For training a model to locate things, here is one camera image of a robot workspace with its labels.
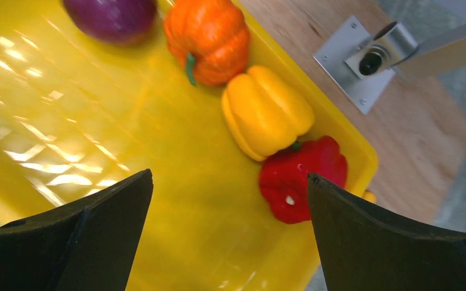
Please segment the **purple onion toy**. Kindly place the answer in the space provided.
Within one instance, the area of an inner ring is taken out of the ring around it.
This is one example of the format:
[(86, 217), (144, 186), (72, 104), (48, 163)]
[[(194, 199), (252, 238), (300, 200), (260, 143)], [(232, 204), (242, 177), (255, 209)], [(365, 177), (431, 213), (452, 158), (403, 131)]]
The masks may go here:
[(62, 5), (83, 33), (115, 45), (143, 41), (158, 10), (157, 1), (147, 0), (64, 0)]

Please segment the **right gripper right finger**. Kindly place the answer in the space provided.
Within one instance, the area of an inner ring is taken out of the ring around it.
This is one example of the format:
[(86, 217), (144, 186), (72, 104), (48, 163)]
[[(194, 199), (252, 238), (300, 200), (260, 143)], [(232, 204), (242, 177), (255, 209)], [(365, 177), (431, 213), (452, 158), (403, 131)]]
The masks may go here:
[(308, 204), (328, 290), (466, 290), (466, 233), (409, 219), (311, 173)]

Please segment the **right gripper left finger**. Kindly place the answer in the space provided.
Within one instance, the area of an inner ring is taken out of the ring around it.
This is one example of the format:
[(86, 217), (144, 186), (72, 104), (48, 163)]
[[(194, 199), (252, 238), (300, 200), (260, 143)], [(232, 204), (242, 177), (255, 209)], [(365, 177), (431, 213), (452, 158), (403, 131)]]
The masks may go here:
[(0, 290), (124, 290), (152, 198), (150, 170), (0, 227)]

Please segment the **red bell pepper toy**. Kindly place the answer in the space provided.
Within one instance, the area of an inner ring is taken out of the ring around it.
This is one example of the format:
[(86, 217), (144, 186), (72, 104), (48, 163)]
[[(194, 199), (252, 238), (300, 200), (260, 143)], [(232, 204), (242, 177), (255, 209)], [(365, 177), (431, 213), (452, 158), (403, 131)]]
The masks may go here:
[(348, 163), (335, 139), (323, 136), (315, 141), (295, 142), (263, 163), (258, 187), (276, 219), (286, 224), (311, 219), (309, 173), (317, 173), (344, 188)]

